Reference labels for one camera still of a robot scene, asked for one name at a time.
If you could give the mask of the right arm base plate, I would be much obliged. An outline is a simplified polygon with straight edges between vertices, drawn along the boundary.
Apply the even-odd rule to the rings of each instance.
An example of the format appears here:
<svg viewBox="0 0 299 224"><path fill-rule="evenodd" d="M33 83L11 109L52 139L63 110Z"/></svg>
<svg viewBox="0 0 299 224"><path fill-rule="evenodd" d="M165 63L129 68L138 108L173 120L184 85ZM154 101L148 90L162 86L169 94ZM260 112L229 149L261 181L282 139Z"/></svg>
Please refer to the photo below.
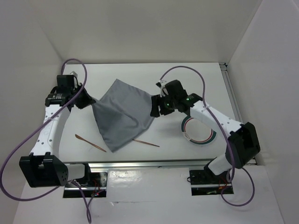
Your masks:
<svg viewBox="0 0 299 224"><path fill-rule="evenodd" d="M204 170L190 170L187 181L191 185L192 196L233 194L232 184L227 182L227 171L219 176L209 176Z"/></svg>

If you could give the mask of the grey cloth placemat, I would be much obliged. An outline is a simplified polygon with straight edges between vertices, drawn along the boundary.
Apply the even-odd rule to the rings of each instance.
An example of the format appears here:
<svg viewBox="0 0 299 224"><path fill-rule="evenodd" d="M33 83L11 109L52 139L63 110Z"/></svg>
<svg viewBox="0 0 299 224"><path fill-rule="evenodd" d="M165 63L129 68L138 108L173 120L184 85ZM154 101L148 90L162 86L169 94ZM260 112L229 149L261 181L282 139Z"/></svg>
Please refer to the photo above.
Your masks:
<svg viewBox="0 0 299 224"><path fill-rule="evenodd" d="M116 79L108 91L92 104L93 115L104 143L116 152L147 131L154 118L150 116L151 95Z"/></svg>

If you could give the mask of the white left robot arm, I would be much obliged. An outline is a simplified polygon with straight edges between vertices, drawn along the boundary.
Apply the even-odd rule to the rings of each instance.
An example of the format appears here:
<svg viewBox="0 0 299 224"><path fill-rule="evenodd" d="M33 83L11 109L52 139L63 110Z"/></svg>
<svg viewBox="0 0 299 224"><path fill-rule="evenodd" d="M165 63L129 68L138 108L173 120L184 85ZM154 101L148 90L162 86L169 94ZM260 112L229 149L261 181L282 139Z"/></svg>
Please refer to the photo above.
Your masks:
<svg viewBox="0 0 299 224"><path fill-rule="evenodd" d="M84 164L65 164L59 159L59 146L72 107L84 109L93 103L95 100L78 82L77 73L57 76L57 85L45 100L45 126L30 154L19 161L30 187L65 186L74 179L81 186L92 182L92 174Z"/></svg>

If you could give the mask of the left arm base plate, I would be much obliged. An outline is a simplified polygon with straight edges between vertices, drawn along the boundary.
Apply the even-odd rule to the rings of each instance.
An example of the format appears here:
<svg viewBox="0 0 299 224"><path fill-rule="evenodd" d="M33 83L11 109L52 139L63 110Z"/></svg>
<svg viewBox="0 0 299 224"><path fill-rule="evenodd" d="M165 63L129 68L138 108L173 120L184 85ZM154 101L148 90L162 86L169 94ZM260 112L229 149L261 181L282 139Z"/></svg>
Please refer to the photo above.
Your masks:
<svg viewBox="0 0 299 224"><path fill-rule="evenodd" d="M84 196L90 199L92 197L105 198L107 196L107 180L108 171L102 170L89 172L76 181L81 186ZM76 185L70 183L64 188L63 198L82 198L82 194Z"/></svg>

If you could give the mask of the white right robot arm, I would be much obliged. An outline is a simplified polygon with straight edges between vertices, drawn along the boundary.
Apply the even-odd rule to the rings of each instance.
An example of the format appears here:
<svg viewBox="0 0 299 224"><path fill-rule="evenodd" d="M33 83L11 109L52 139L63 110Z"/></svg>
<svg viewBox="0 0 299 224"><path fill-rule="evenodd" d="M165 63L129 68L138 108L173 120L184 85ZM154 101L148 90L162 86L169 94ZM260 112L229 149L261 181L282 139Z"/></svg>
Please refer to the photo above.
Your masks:
<svg viewBox="0 0 299 224"><path fill-rule="evenodd" d="M229 118L204 102L195 94L187 94L178 80L159 81L160 94L151 97L150 115L154 118L175 111L186 114L205 124L217 134L222 134L227 143L224 154L205 165L204 178L209 183L216 182L220 175L232 168L241 169L261 150L256 129L253 124L243 124Z"/></svg>

